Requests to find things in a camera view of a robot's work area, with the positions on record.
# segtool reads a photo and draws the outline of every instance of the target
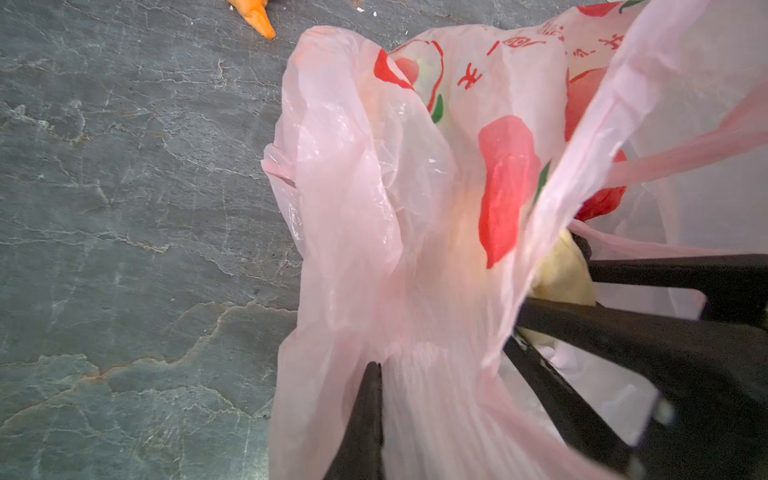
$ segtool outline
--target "red printed shape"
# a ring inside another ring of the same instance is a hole
[[[565,105],[565,141],[570,141],[571,136],[573,136],[589,102],[592,101],[594,94],[598,91],[606,70],[606,68],[589,70],[568,82],[568,103]],[[614,157],[614,162],[626,160],[627,156],[621,150]],[[627,191],[626,187],[604,188],[598,191],[584,202],[576,214],[576,220],[585,221],[616,210],[625,191]]]
[[[486,169],[480,243],[491,268],[518,243],[520,212],[536,192],[541,162],[534,152],[533,134],[514,115],[483,127],[478,142]]]
[[[379,52],[379,57],[376,58],[376,63],[373,65],[373,74],[376,76],[376,78],[379,80],[387,81],[389,83],[393,83],[395,85],[399,85],[403,88],[408,88],[409,90],[413,90],[413,87],[410,83],[395,75],[395,72],[393,72],[389,67],[388,61],[389,55],[387,55],[386,51],[384,51],[382,48]]]
[[[411,85],[416,83],[419,79],[419,64],[411,60],[410,58],[398,58],[395,60],[395,65],[400,69],[403,75],[408,78]]]
[[[579,5],[576,8],[578,8],[578,11],[584,15],[589,15],[590,17],[604,17],[605,15],[608,15],[608,12],[613,10],[620,3],[621,2],[598,3],[597,5]]]

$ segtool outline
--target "translucent plastic bag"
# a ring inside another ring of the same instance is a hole
[[[389,478],[614,477],[519,409],[500,352],[558,233],[584,202],[610,210],[617,192],[592,196],[624,178],[614,159],[686,65],[680,37],[707,3],[440,28],[390,54],[338,28],[302,36],[262,162],[304,259],[272,478],[323,477],[369,361]],[[723,125],[759,130],[760,114]]]

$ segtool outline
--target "pink plastic bag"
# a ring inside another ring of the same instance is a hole
[[[382,363],[389,478],[614,478],[517,407],[500,352],[582,204],[648,179],[614,159],[637,156],[622,144],[688,65],[681,36],[707,4],[440,28],[390,54],[339,28],[302,36],[262,162],[304,259],[298,326],[280,347],[271,478],[323,477],[369,361]],[[743,137],[721,156],[766,140],[764,109],[735,112],[721,126]],[[696,163],[674,158],[670,173]]]

